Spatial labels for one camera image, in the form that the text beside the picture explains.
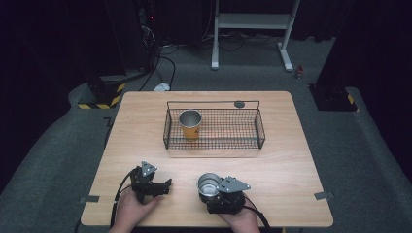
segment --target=white object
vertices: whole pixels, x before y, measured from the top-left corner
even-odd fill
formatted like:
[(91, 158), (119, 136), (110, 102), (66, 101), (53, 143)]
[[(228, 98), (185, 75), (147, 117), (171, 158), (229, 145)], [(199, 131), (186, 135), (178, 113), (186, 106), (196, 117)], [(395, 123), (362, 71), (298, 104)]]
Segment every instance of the white object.
[(168, 91), (168, 90), (170, 90), (170, 86), (167, 83), (161, 83), (154, 89), (154, 91)]

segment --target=gray carpet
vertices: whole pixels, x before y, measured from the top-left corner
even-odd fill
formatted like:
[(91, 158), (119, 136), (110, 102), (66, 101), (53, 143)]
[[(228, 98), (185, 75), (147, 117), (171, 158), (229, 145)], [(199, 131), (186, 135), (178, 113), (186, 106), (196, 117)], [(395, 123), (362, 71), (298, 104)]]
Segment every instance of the gray carpet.
[[(265, 44), (257, 43), (259, 40), (235, 51), (225, 50), (238, 45), (222, 43), (219, 71), (210, 70), (211, 49), (163, 49), (163, 55), (176, 64), (172, 91), (289, 91), (324, 189), (335, 195), (328, 201), (333, 225), (305, 228), (303, 232), (412, 232), (411, 182), (380, 136), (361, 94), (348, 88), (360, 109), (352, 113), (320, 112), (310, 94), (308, 84), (316, 82), (333, 41), (291, 40), (288, 52), (292, 63), (305, 70), (302, 79), (295, 79), (285, 72), (276, 39)], [(161, 59), (157, 68), (169, 83), (172, 64)], [(145, 79), (127, 83), (124, 92), (138, 90)], [(154, 74), (143, 91), (152, 91), (159, 83)], [(83, 84), (71, 92), (72, 109), (43, 134), (2, 193), (0, 232), (75, 231), (84, 208), (81, 199), (88, 196), (104, 150), (109, 130), (109, 120), (104, 117), (113, 122), (118, 110), (78, 109), (77, 102), (85, 91)], [(81, 224), (78, 229), (107, 231), (107, 226)], [(288, 228), (288, 232), (298, 231)]]

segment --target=metal cup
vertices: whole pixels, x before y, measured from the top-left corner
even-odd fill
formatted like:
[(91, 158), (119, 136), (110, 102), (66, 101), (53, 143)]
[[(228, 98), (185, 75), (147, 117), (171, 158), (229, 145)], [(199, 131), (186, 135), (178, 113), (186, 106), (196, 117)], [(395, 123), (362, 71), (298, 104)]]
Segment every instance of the metal cup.
[(188, 140), (199, 138), (200, 123), (202, 115), (196, 110), (184, 110), (179, 115), (179, 123), (181, 124), (183, 134)]
[(205, 173), (197, 181), (197, 190), (199, 191), (199, 197), (202, 202), (215, 200), (219, 194), (218, 186), (222, 182), (222, 179), (214, 173)]

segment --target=human hand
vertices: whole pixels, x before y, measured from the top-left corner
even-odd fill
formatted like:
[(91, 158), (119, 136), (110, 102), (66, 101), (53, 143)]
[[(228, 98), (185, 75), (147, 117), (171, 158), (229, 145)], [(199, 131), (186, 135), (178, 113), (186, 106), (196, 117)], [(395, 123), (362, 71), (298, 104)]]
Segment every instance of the human hand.
[(131, 232), (157, 206), (161, 199), (161, 196), (157, 196), (143, 205), (137, 200), (136, 193), (132, 188), (127, 187), (120, 196), (116, 221), (109, 233)]
[[(253, 204), (246, 198), (245, 206), (255, 208)], [(251, 210), (243, 208), (236, 215), (219, 214), (219, 216), (229, 224), (234, 233), (258, 233), (258, 218), (257, 214)]]

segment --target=black curtain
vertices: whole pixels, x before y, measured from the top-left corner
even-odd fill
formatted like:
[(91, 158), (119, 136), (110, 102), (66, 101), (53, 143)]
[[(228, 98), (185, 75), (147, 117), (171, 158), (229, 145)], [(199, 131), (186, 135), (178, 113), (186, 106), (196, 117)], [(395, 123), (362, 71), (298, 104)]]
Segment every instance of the black curtain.
[(57, 3), (0, 3), (1, 191), (33, 144), (70, 109), (69, 92), (85, 82)]
[(291, 37), (316, 41), (337, 37), (355, 0), (301, 0)]
[(357, 0), (316, 86), (354, 86), (395, 159), (412, 181), (412, 5), (408, 0)]

